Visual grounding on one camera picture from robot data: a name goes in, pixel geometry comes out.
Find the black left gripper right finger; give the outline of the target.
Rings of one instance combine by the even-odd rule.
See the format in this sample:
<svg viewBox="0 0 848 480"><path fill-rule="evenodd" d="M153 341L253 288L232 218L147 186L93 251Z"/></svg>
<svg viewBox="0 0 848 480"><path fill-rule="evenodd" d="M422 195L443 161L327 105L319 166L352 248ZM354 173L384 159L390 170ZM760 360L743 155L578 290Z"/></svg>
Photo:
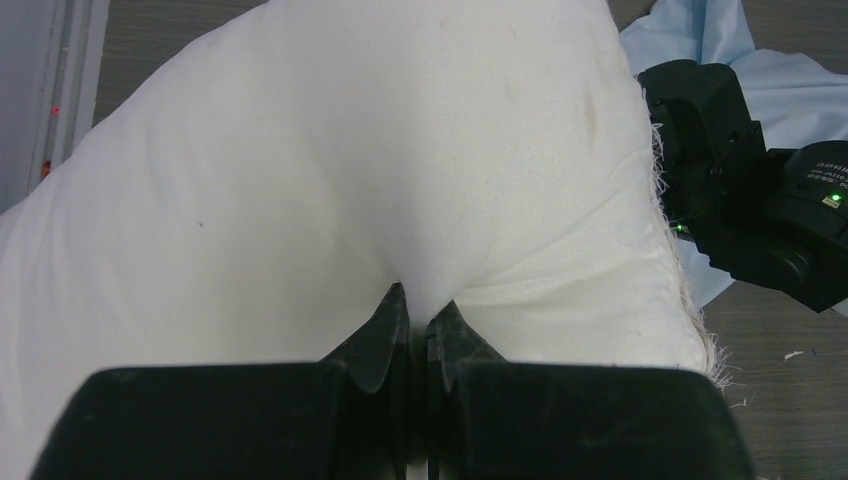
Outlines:
<svg viewBox="0 0 848 480"><path fill-rule="evenodd" d="M685 370L506 360L446 306L428 325L431 479L752 479L717 388Z"/></svg>

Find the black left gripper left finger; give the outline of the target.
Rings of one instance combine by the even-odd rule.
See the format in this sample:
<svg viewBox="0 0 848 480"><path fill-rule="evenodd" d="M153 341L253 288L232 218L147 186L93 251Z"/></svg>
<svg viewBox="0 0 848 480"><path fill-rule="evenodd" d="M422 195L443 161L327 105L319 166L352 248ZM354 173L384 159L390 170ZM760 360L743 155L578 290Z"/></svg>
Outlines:
<svg viewBox="0 0 848 480"><path fill-rule="evenodd" d="M389 288L316 362L116 368L60 415L36 479L403 479L409 319Z"/></svg>

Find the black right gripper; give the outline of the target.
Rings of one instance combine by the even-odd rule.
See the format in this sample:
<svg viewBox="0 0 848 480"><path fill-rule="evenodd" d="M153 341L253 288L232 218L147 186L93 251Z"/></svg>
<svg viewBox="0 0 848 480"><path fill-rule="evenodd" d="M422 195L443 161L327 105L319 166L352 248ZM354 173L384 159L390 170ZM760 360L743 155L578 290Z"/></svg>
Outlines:
<svg viewBox="0 0 848 480"><path fill-rule="evenodd" d="M746 196L766 156L735 71L724 64L673 60L643 71L651 119L662 142L663 211L674 230L727 272L786 272L785 250L758 230Z"/></svg>

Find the light blue pillowcase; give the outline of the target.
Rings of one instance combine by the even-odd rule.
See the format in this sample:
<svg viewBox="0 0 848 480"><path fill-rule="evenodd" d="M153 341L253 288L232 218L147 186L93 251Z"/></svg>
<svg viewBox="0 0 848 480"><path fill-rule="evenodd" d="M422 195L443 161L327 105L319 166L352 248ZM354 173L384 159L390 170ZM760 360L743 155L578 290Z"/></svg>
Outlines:
<svg viewBox="0 0 848 480"><path fill-rule="evenodd" d="M847 77L801 53L755 45L740 1L657 1L620 34L633 73L680 59L737 75L770 148L847 137Z"/></svg>

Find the white pillow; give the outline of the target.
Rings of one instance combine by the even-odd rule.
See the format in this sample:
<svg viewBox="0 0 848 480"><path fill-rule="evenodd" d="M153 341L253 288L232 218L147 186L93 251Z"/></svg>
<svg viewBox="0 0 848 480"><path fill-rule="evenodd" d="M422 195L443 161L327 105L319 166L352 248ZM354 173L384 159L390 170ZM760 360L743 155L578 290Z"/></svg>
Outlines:
<svg viewBox="0 0 848 480"><path fill-rule="evenodd" d="M393 283L502 355L716 379L604 1L271 1L1 217L1 475L108 367L313 359Z"/></svg>

